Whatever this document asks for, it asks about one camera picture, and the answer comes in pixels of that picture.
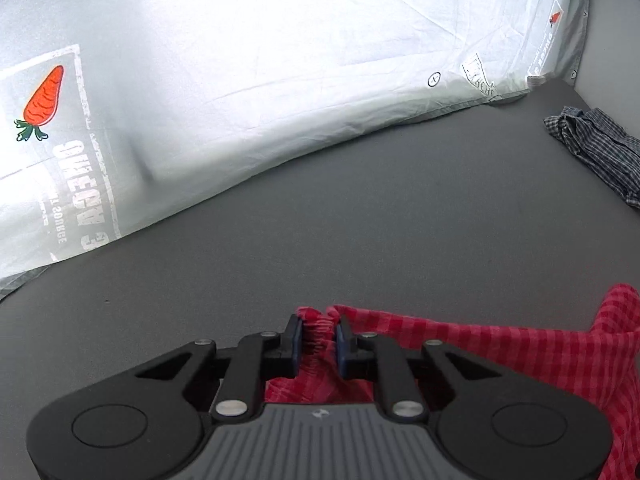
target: carrot print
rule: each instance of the carrot print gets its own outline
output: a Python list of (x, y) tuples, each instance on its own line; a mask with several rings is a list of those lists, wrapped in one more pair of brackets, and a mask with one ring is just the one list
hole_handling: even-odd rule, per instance
[(65, 69), (62, 65), (54, 67), (33, 93), (22, 112), (24, 120), (16, 119), (14, 121), (16, 128), (24, 128), (18, 133), (16, 140), (29, 140), (32, 133), (36, 134), (38, 140), (49, 138), (46, 133), (40, 130), (40, 127), (52, 120), (58, 110), (58, 98), (60, 97), (60, 86), (64, 72)]
[(549, 18), (549, 23), (551, 23), (551, 26), (553, 27), (554, 23), (557, 23), (559, 19), (560, 19), (560, 11), (551, 15), (551, 18)]

